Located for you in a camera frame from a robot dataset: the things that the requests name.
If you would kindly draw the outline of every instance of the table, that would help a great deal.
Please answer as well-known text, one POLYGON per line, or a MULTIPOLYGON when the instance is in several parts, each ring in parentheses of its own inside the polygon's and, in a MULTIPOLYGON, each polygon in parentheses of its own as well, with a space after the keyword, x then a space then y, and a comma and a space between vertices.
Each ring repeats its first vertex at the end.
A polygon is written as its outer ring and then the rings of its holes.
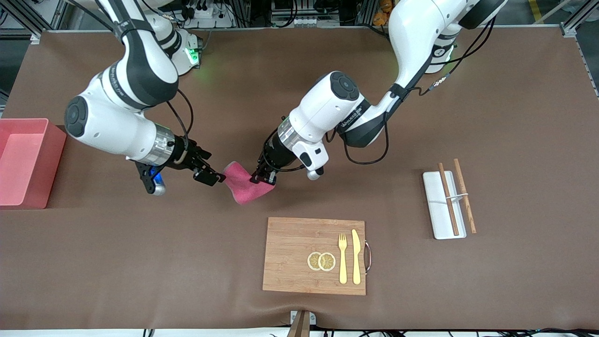
MULTIPOLYGON (((62 124, 67 102, 122 53, 110 34, 44 33, 5 117, 62 124)), ((331 70, 376 102, 397 63, 367 29, 213 32, 202 68, 180 79, 191 137, 213 167, 251 170, 280 117, 331 70)), ((184 101, 174 105, 187 122, 184 101)), ((497 28, 449 80, 400 107, 385 160, 351 164, 337 139, 321 179, 280 174, 245 206, 187 171, 165 171, 167 194, 147 195, 132 163, 68 139, 49 208, 0 212, 0 327, 276 326, 308 309, 336 329, 597 329, 598 110, 574 40, 497 28), (479 234, 438 241, 422 173, 452 158, 479 234), (367 295, 262 291, 269 216, 364 220, 367 295)), ((167 107, 147 115, 180 132, 167 107)), ((371 160, 383 148, 381 138, 351 153, 371 160)))

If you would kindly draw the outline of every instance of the pink bin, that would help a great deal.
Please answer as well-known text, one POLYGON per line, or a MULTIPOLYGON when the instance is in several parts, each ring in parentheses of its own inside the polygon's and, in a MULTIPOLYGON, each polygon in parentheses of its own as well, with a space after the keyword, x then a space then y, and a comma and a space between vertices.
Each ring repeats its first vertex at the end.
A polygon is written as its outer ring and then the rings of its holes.
POLYGON ((65 139, 46 118, 0 119, 0 209, 46 208, 65 139))

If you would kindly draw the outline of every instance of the white robot link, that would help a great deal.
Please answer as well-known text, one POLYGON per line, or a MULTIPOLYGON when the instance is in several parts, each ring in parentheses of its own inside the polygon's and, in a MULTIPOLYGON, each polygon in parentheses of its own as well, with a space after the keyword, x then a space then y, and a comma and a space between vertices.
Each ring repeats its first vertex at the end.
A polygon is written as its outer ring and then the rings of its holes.
POLYGON ((150 194, 165 192, 160 176, 164 167, 192 170, 195 180, 210 186, 222 182, 225 177, 206 162, 209 152, 144 117, 147 109, 171 100, 177 93, 179 74, 198 63, 198 50, 193 48, 197 37, 175 30, 166 18, 144 15, 135 0, 96 3, 114 23, 125 55, 94 76, 68 103, 67 133, 84 144, 134 161, 150 194))
POLYGON ((449 60, 459 31, 488 23, 506 2, 401 0, 389 18, 389 38, 399 72, 380 102, 370 104, 356 83, 340 71, 324 75, 264 143, 250 181, 274 185, 278 172, 303 167, 310 180, 318 179, 329 158, 322 139, 333 129, 346 146, 370 145, 423 74, 440 70, 442 66, 431 65, 431 61, 449 60), (300 166, 285 168, 297 158, 300 166))

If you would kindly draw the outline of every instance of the yellow floor stripe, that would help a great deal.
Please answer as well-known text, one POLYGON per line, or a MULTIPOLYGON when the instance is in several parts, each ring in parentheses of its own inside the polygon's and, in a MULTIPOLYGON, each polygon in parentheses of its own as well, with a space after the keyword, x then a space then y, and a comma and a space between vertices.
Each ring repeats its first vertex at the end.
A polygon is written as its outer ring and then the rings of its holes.
POLYGON ((539 6, 537 5, 537 0, 528 0, 528 3, 530 4, 530 9, 533 11, 533 16, 534 16, 534 20, 538 21, 539 19, 541 19, 541 17, 543 17, 541 15, 541 11, 539 10, 539 6))

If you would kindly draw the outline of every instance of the knife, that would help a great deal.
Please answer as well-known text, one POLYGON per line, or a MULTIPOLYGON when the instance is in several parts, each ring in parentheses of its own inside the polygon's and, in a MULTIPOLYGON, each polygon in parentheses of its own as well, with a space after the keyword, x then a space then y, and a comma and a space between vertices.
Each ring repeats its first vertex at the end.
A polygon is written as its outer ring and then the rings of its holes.
POLYGON ((352 239, 353 239, 353 283, 360 284, 360 264, 358 262, 358 253, 362 249, 360 245, 360 239, 358 238, 358 232, 355 229, 352 229, 352 239))

